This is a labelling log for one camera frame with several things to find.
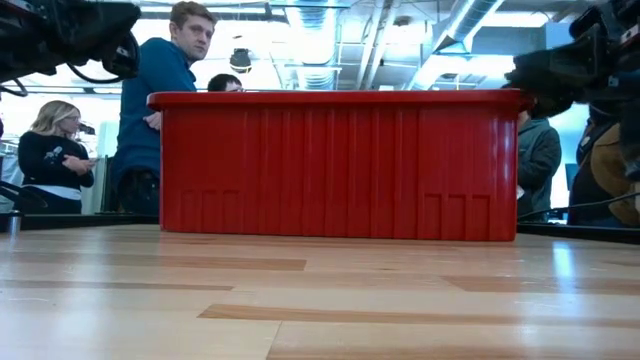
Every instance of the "black top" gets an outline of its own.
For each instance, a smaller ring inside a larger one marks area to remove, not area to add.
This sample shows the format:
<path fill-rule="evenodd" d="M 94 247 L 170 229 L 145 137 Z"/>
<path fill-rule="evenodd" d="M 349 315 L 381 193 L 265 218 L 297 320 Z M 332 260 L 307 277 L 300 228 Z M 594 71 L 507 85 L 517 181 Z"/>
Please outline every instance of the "black top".
<path fill-rule="evenodd" d="M 55 135 L 24 133 L 18 144 L 18 165 L 24 174 L 23 185 L 64 186 L 80 190 L 80 186 L 93 186 L 93 172 L 82 176 L 68 169 L 62 162 L 64 155 L 88 160 L 84 146 Z"/>

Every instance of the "cable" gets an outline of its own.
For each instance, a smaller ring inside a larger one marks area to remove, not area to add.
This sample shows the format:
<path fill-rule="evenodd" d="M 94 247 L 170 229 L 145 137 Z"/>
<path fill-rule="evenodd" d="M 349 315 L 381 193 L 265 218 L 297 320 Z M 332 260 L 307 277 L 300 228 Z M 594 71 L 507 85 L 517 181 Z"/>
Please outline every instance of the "cable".
<path fill-rule="evenodd" d="M 542 211 L 534 211 L 534 212 L 530 212 L 528 214 L 524 214 L 524 215 L 518 216 L 518 221 L 521 221 L 523 219 L 526 219 L 526 218 L 534 216 L 534 215 L 542 215 L 542 214 L 546 214 L 546 213 L 550 213 L 550 212 L 554 212 L 554 211 L 569 211 L 571 209 L 577 209 L 577 208 L 583 208 L 583 207 L 609 205 L 611 203 L 622 201 L 622 200 L 626 200 L 626 199 L 633 198 L 633 197 L 636 197 L 636 196 L 640 196 L 640 192 L 618 196 L 617 198 L 613 198 L 613 199 L 605 200 L 605 201 L 578 204 L 578 205 L 573 205 L 573 206 L 567 206 L 567 207 L 562 207 L 562 208 L 554 208 L 554 209 L 542 210 Z"/>
<path fill-rule="evenodd" d="M 119 83 L 120 81 L 122 81 L 123 79 L 118 76 L 115 77 L 113 79 L 106 79 L 106 80 L 96 80 L 96 79 L 92 79 L 88 76 L 86 76 L 85 74 L 81 73 L 80 70 L 78 70 L 74 65 L 71 65 L 69 63 L 67 63 L 67 66 L 69 67 L 69 69 L 71 69 L 71 71 L 76 74 L 77 77 L 79 77 L 80 79 L 88 82 L 88 83 L 92 83 L 92 84 L 115 84 L 115 83 Z"/>
<path fill-rule="evenodd" d="M 25 88 L 24 85 L 22 85 L 20 80 L 13 79 L 13 82 L 16 83 L 16 85 L 18 85 L 18 88 L 20 89 L 20 91 L 14 91 L 14 90 L 8 89 L 8 88 L 0 85 L 0 92 L 6 92 L 8 94 L 11 94 L 11 95 L 14 95 L 14 96 L 20 96 L 20 97 L 26 97 L 27 95 L 29 95 L 29 92 L 27 91 L 27 88 Z"/>

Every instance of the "woman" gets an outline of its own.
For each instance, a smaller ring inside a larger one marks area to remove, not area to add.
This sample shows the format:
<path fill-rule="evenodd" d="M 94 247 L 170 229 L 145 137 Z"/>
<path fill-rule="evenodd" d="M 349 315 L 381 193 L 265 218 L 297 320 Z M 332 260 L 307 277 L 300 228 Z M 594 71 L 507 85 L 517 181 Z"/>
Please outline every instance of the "woman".
<path fill-rule="evenodd" d="M 80 214 L 80 187 L 93 186 L 94 162 L 74 136 L 80 111 L 64 101 L 46 103 L 31 130 L 20 137 L 18 164 L 24 173 L 22 186 L 40 196 L 46 208 L 16 204 L 25 213 Z"/>

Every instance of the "dark pants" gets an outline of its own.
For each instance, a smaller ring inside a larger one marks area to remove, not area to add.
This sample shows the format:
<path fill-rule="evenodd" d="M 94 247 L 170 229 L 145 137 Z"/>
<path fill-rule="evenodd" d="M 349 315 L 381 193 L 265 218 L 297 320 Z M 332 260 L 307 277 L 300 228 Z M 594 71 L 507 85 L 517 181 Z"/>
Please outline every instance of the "dark pants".
<path fill-rule="evenodd" d="M 118 184 L 118 201 L 126 212 L 160 214 L 160 179 L 148 170 L 128 171 Z"/>
<path fill-rule="evenodd" d="M 38 195 L 47 203 L 47 207 L 41 208 L 38 206 L 30 205 L 14 205 L 14 209 L 19 210 L 25 214 L 81 214 L 82 213 L 82 201 L 71 200 L 67 198 L 54 195 L 48 191 L 38 189 L 36 187 L 27 186 L 24 188 L 26 191 L 30 191 L 35 195 Z"/>

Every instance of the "ceiling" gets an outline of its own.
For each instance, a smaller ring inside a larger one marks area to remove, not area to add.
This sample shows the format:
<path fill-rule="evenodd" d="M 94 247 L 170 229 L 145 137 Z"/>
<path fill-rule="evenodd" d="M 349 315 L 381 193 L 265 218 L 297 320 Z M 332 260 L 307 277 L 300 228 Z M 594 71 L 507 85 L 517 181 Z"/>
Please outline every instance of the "ceiling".
<path fill-rule="evenodd" d="M 305 56 L 318 51 L 322 45 L 318 42 L 326 39 L 310 42 L 293 24 L 290 25 L 278 19 L 292 20 L 292 9 L 295 10 L 301 6 L 323 6 L 332 7 L 334 9 L 332 11 L 336 13 L 335 25 L 332 26 L 334 31 L 331 32 L 336 36 L 335 54 L 330 64 L 312 64 L 311 68 L 330 69 L 335 72 L 335 80 L 337 80 L 335 89 L 354 90 L 366 85 L 366 79 L 358 81 L 359 77 L 362 77 L 361 73 L 372 71 L 369 88 L 400 89 L 410 82 L 425 62 L 425 44 L 432 40 L 434 25 L 445 22 L 454 1 L 399 1 L 399 6 L 393 11 L 390 9 L 391 0 L 271 1 L 269 3 L 271 21 L 259 21 L 260 16 L 264 16 L 265 12 L 262 2 L 206 1 L 203 3 L 210 6 L 211 11 L 221 13 L 223 16 L 216 26 L 216 33 L 207 58 L 193 65 L 192 70 L 196 74 L 198 88 L 204 89 L 209 79 L 216 74 L 233 72 L 229 66 L 229 57 L 235 48 L 250 50 L 252 70 L 248 74 L 239 75 L 246 88 L 254 90 L 300 88 L 301 74 L 304 71 L 315 71 L 308 69 L 310 65 L 305 60 Z M 384 3 L 384 8 L 380 11 L 381 21 L 377 27 L 377 37 L 373 40 L 371 44 L 373 46 L 369 52 L 369 37 L 376 36 L 376 29 L 372 29 L 371 26 L 372 17 L 375 16 L 376 4 L 379 3 Z M 138 42 L 143 43 L 151 37 L 167 38 L 168 11 L 172 1 L 139 4 L 144 15 L 132 29 Z M 576 11 L 582 11 L 585 4 L 585 1 L 575 0 L 506 0 L 495 14 L 484 20 L 482 31 L 489 28 L 535 29 L 548 22 L 568 21 Z M 479 56 L 484 57 L 485 60 L 454 61 L 451 56 L 446 56 L 444 59 L 436 59 L 430 63 L 430 67 L 437 68 L 440 74 L 433 75 L 435 78 L 429 82 L 429 85 L 434 89 L 467 89 L 475 88 L 487 79 L 502 78 L 502 74 L 510 70 L 511 58 L 514 54 L 501 54 L 502 43 L 499 39 L 486 42 L 488 45 L 485 46 L 482 56 Z M 363 68 L 361 60 L 367 55 L 369 55 L 369 61 Z M 92 78 L 112 77 L 102 70 L 99 63 L 92 62 L 80 69 Z M 82 81 L 65 66 L 58 67 L 58 74 L 55 76 L 33 74 L 21 81 L 31 92 L 85 92 L 117 96 L 115 94 L 119 91 L 119 84 L 105 86 Z"/>

